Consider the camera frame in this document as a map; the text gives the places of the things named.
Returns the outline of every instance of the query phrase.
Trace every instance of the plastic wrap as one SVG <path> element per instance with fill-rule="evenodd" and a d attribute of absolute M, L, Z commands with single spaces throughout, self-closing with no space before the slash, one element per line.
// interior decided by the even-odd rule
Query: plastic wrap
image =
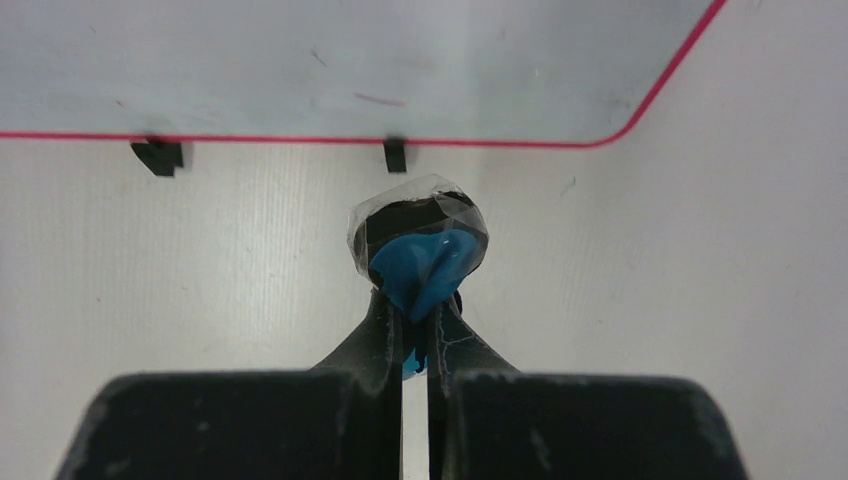
<path fill-rule="evenodd" d="M 474 202 L 429 175 L 354 207 L 347 240 L 357 271 L 417 322 L 480 266 L 489 235 Z"/>

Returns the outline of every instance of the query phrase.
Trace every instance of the red edge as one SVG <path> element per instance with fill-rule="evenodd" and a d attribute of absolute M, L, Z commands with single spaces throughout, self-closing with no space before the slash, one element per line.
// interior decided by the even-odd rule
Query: red edge
<path fill-rule="evenodd" d="M 714 0 L 707 11 L 695 25 L 695 28 L 686 37 L 683 45 L 677 50 L 665 67 L 660 78 L 648 94 L 633 112 L 630 120 L 618 132 L 609 137 L 588 143 L 576 142 L 534 142 L 515 140 L 463 140 L 447 138 L 411 138 L 407 140 L 409 145 L 430 145 L 441 147 L 504 147 L 504 148 L 595 148 L 612 143 L 627 133 L 639 122 L 651 102 L 657 97 L 668 79 L 683 62 L 686 54 L 707 29 L 707 26 L 718 14 L 727 0 Z M 2 138 L 38 138 L 44 140 L 137 140 L 143 141 L 150 135 L 133 133 L 79 133 L 79 132 L 0 132 Z M 276 143 L 327 143 L 327 144 L 355 144 L 373 145 L 382 144 L 383 138 L 371 137 L 287 137 L 281 135 L 156 135 L 156 138 L 168 142 L 276 142 Z"/>

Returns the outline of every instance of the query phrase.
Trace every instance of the white wall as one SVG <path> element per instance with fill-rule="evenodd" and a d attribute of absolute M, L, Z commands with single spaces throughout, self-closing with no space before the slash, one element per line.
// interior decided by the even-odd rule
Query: white wall
<path fill-rule="evenodd" d="M 848 477 L 846 14 L 731 2 L 603 149 L 412 152 L 489 225 L 467 321 L 528 371 L 693 378 L 754 478 Z M 49 478 L 114 375 L 329 352 L 367 301 L 346 210 L 384 172 L 377 147 L 199 144 L 162 180 L 121 143 L 0 142 L 0 478 Z"/>

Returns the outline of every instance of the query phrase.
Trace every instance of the black bracket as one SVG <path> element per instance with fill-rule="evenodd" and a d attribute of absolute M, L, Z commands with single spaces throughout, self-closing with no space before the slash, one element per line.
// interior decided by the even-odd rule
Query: black bracket
<path fill-rule="evenodd" d="M 386 168 L 389 173 L 406 173 L 406 140 L 401 137 L 389 137 L 383 141 L 386 152 Z"/>
<path fill-rule="evenodd" d="M 135 156 L 157 177 L 173 177 L 174 170 L 184 168 L 181 143 L 148 138 L 147 143 L 130 144 Z"/>

